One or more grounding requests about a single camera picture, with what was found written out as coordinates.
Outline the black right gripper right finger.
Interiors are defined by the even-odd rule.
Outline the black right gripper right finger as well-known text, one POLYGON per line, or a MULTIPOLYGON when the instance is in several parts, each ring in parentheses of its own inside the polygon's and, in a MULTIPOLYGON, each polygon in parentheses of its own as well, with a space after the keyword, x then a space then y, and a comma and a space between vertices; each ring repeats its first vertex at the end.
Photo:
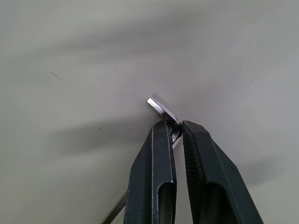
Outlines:
POLYGON ((238 168, 210 133, 183 121, 182 136, 193 223, 263 223, 238 168))

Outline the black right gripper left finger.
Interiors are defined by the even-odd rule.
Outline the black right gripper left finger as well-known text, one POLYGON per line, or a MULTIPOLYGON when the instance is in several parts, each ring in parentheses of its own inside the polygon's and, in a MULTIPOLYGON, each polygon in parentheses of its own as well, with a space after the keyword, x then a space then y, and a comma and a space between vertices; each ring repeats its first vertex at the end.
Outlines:
POLYGON ((130 171, 125 224, 173 224, 177 177, 165 121, 151 127, 130 171))

